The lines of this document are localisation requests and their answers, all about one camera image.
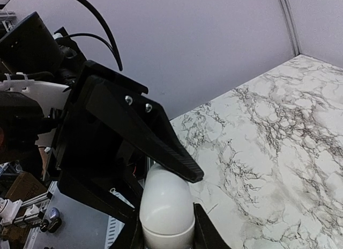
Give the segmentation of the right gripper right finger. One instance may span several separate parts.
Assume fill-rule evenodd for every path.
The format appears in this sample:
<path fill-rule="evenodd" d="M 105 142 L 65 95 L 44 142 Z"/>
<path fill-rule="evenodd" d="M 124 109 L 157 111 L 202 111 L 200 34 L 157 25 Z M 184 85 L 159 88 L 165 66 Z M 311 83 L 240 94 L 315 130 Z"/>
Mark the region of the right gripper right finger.
<path fill-rule="evenodd" d="M 193 240 L 193 248 L 195 249 L 231 249 L 219 232 L 215 228 L 214 224 L 210 220 L 209 216 L 204 211 L 203 207 L 194 203 L 195 214 L 195 233 Z"/>

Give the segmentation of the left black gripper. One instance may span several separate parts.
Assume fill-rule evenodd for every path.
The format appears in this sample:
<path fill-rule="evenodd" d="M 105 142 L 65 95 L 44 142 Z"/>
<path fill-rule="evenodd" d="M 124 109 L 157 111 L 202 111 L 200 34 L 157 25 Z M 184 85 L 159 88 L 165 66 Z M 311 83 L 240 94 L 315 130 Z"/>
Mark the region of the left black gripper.
<path fill-rule="evenodd" d="M 175 134 L 164 108 L 142 94 L 148 88 L 94 61 L 86 61 L 57 127 L 48 173 L 60 192 L 113 218 L 139 210 L 143 188 L 126 170 L 135 149 L 184 180 L 204 172 Z M 114 187 L 124 201 L 109 192 Z"/>

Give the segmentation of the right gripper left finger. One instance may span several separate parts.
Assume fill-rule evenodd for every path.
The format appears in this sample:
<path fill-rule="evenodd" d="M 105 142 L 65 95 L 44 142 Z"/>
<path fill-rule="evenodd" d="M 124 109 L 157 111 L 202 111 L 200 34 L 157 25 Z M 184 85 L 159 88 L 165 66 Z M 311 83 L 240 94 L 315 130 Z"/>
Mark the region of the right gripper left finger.
<path fill-rule="evenodd" d="M 131 210 L 128 213 L 115 215 L 115 218 L 124 223 L 123 229 L 114 241 L 117 249 L 142 249 L 145 248 L 143 229 L 139 219 L 139 211 Z"/>

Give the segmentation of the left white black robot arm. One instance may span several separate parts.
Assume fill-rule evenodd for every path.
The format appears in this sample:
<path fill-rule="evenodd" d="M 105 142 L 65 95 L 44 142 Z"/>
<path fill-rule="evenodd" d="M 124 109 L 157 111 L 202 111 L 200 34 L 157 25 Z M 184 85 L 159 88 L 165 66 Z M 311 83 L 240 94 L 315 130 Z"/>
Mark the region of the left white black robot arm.
<path fill-rule="evenodd" d="M 35 162 L 59 191 L 124 224 L 113 248 L 193 248 L 204 172 L 144 85 L 87 60 L 37 13 L 1 39 L 1 162 Z"/>

